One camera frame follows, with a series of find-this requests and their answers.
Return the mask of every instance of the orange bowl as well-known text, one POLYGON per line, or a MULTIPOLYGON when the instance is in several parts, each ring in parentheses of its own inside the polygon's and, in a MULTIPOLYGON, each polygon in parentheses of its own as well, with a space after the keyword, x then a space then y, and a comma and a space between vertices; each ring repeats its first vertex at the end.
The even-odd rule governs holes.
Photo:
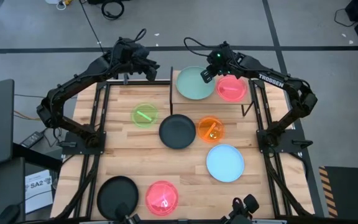
POLYGON ((224 136, 224 126, 216 117, 206 116, 198 122, 197 133, 208 143, 219 142, 224 136))

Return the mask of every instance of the orange stick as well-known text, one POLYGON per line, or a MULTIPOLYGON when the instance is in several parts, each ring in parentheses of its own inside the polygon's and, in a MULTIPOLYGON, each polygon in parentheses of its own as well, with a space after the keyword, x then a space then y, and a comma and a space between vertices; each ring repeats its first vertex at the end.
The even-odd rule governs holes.
POLYGON ((204 138, 207 138, 209 136, 209 134, 211 133, 212 129, 214 129, 216 126, 216 122, 214 122, 211 127, 209 128, 209 130, 206 132, 204 138))

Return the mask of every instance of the wooden tabletop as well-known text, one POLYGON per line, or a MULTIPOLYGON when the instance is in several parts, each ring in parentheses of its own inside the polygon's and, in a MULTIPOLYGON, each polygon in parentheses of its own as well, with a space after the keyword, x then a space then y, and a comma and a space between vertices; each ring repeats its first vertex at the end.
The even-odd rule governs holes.
MULTIPOLYGON (((93 85, 78 95, 73 116, 75 121, 89 123, 95 88, 96 85, 93 85)), ((284 93, 272 85, 267 85, 266 89, 272 118, 278 120, 288 111, 284 93)), ((248 194, 252 194, 260 205, 254 214, 255 218, 273 218, 264 159, 259 152, 255 135, 255 110, 251 108, 248 114, 242 117, 240 105, 173 105, 174 114, 186 115, 195 123, 207 115, 217 116, 224 123, 225 138, 220 144, 236 147, 244 158, 245 169, 236 181, 222 183, 211 177, 206 168, 206 156, 217 144, 208 144, 196 137, 186 149, 173 150, 161 142, 158 128, 163 119, 170 115, 169 91, 168 85, 111 87, 105 123, 106 149, 99 163, 92 219, 104 220, 96 206, 96 196, 100 186, 116 175, 131 178, 138 186, 140 197, 135 213, 144 220, 219 219, 230 213, 234 197, 244 198, 248 194), (149 128, 139 128, 131 121, 131 111, 140 103, 152 103, 158 108, 158 120, 149 128), (166 217, 151 214, 145 206, 145 192, 150 184, 158 180, 173 183, 179 193, 177 209, 166 217)), ((101 102, 103 94, 100 98, 97 121, 100 120, 101 102)), ((51 217, 58 215, 76 192, 82 161, 83 156, 75 156, 62 167, 51 217)), ((288 188, 302 206, 313 213, 301 161, 288 154, 282 154, 281 161, 288 188)), ((280 211, 284 214, 282 197, 277 186, 276 190, 280 211)), ((81 215, 85 214, 87 199, 88 190, 83 197, 81 215)))

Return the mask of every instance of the gray floor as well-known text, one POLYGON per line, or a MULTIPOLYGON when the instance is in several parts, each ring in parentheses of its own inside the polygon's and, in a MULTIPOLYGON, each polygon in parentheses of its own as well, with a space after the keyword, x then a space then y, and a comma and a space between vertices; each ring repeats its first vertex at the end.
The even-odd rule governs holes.
MULTIPOLYGON (((348 2, 269 0, 280 45, 358 46, 353 28, 333 21, 335 10, 348 2)), ((264 5, 259 0, 131 0, 124 4, 126 11, 117 21, 105 20, 99 8, 85 4, 105 47, 112 46, 119 36, 134 37, 143 27, 148 30, 141 41, 146 46, 182 46, 186 36, 208 45, 226 40, 232 45, 273 46, 264 5)), ((349 22, 343 13, 338 19, 349 22)), ((78 1, 64 11, 43 0, 4 1, 0 8, 0 49, 97 46, 78 1)), ((244 53, 279 69, 274 51, 244 53)), ((0 54, 0 80, 13 78, 18 94, 44 96, 57 83, 82 72, 99 55, 0 54)), ((288 72, 309 81, 319 99, 312 114, 302 120, 306 138, 314 141, 309 147, 314 175, 321 165, 358 167, 358 51, 291 51, 283 52, 283 56, 288 72)), ((155 51, 150 58, 162 65, 159 78, 168 78, 171 66, 182 69, 206 65, 205 58, 186 51, 155 51)), ((15 110, 36 117, 39 103, 38 98, 17 96, 15 110)), ((75 100, 66 103, 66 116, 72 116, 74 106, 75 100)), ((20 142, 43 129, 40 122, 15 118, 14 140, 20 142)), ((34 149, 52 150, 43 141, 34 149)), ((47 218, 48 211, 49 208, 33 213, 28 219, 47 218)))

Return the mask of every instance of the plate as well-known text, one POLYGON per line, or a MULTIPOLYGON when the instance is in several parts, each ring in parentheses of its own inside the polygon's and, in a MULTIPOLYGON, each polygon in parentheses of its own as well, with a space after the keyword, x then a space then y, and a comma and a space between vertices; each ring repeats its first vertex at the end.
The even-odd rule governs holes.
POLYGON ((200 73, 205 68, 192 66, 183 69, 177 77, 177 89, 180 94, 191 100, 202 100, 214 92, 215 79, 205 83, 200 73))
POLYGON ((117 220, 134 212, 139 201, 135 182, 124 176, 108 179, 98 193, 98 210, 108 220, 117 220))
POLYGON ((216 180, 233 182, 244 171, 244 159, 235 147, 220 144, 213 147, 208 153, 206 167, 216 180))
POLYGON ((174 114, 161 122, 158 134, 164 145, 172 149, 184 149, 194 141, 196 126, 185 115, 174 114))

